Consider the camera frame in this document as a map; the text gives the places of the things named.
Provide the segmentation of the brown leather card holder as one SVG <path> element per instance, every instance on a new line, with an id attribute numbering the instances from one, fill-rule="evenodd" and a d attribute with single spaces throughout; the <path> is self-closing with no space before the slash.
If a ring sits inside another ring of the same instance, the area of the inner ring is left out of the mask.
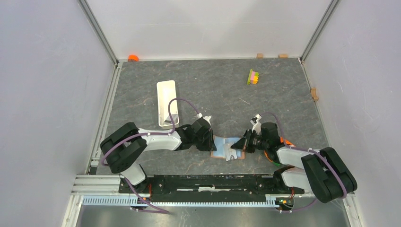
<path id="1" fill-rule="evenodd" d="M 240 138 L 237 137 L 224 138 L 214 136 L 216 150 L 210 153 L 210 157 L 225 159 L 226 161 L 245 159 L 245 152 L 243 152 L 242 150 L 231 148 L 231 146 L 239 140 Z"/>

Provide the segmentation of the white rectangular tray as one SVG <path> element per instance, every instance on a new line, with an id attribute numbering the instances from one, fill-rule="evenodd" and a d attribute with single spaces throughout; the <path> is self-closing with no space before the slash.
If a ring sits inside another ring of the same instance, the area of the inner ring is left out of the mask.
<path id="1" fill-rule="evenodd" d="M 167 116 L 169 116 L 169 112 L 171 112 L 171 115 L 178 115 L 177 101 L 175 100 L 169 105 L 170 101 L 174 98 L 177 98 L 174 80 L 161 81 L 157 83 L 158 125 L 163 130 L 173 128 L 173 124 L 163 123 Z M 174 125 L 176 127 L 179 126 L 179 121 Z"/>

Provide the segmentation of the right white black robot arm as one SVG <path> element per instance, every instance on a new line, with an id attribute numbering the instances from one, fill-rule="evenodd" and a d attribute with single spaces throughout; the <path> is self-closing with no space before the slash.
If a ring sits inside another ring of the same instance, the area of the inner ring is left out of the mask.
<path id="1" fill-rule="evenodd" d="M 356 179 L 334 148 L 301 150 L 279 135 L 276 123 L 266 122 L 260 128 L 247 130 L 231 148 L 246 153 L 260 150 L 272 162 L 284 165 L 274 173 L 273 187 L 277 192 L 299 188 L 328 203 L 357 190 Z"/>

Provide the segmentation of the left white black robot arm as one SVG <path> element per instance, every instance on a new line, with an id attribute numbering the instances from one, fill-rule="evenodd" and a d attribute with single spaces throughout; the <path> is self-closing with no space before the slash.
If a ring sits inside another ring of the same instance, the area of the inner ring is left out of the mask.
<path id="1" fill-rule="evenodd" d="M 128 122 L 104 139 L 100 149 L 113 174 L 120 174 L 132 167 L 138 157 L 151 150 L 187 150 L 195 146 L 200 151 L 216 151 L 211 116 L 197 119 L 193 124 L 186 124 L 168 130 L 149 131 L 138 128 L 135 123 Z"/>

